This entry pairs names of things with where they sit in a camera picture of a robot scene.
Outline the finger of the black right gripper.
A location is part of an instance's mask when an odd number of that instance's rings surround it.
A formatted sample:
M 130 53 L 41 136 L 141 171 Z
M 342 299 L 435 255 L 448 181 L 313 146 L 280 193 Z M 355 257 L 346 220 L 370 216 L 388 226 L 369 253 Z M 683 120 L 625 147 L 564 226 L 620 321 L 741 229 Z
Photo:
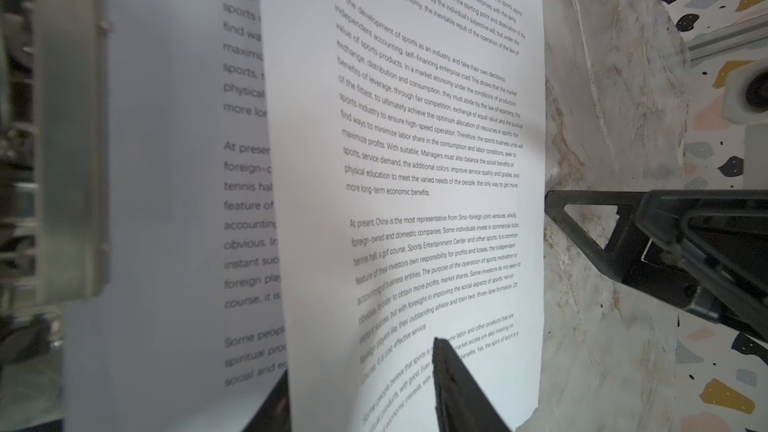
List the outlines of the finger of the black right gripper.
M 605 277 L 670 306 L 692 306 L 699 282 L 636 224 L 643 192 L 553 190 L 545 212 Z
M 695 291 L 687 313 L 767 340 L 767 192 L 651 191 L 636 223 Z

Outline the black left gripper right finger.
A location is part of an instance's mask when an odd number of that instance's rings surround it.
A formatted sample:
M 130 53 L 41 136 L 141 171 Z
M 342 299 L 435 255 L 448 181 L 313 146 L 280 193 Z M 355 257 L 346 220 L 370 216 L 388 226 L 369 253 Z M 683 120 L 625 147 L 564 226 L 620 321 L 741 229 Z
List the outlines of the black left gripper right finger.
M 441 432 L 511 432 L 448 340 L 434 339 L 432 364 Z

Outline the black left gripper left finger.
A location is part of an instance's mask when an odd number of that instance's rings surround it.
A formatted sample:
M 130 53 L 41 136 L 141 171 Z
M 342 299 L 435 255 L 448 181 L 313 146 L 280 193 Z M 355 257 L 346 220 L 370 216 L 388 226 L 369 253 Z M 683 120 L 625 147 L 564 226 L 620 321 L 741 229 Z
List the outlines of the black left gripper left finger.
M 291 410 L 288 371 L 268 394 L 253 418 L 243 429 L 244 432 L 290 432 Z

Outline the white text paper sheet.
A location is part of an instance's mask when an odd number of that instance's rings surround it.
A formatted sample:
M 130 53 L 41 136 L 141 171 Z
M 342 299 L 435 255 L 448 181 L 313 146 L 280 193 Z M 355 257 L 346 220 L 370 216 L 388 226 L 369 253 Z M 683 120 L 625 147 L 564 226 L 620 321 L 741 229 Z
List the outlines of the white text paper sheet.
M 539 404 L 542 0 L 109 0 L 110 279 L 69 431 L 434 431 Z

